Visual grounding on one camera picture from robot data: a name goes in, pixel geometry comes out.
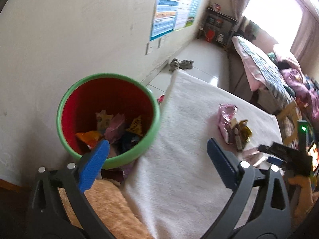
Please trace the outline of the right hand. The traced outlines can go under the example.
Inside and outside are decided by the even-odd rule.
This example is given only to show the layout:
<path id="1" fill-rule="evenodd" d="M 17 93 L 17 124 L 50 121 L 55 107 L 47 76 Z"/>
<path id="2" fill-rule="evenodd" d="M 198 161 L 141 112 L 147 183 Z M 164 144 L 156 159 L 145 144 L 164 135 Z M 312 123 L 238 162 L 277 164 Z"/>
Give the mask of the right hand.
<path id="1" fill-rule="evenodd" d="M 288 179 L 288 183 L 293 186 L 300 186 L 300 194 L 297 207 L 293 215 L 293 225 L 300 225 L 312 210 L 315 204 L 315 197 L 312 193 L 311 179 L 307 176 L 296 175 Z"/>

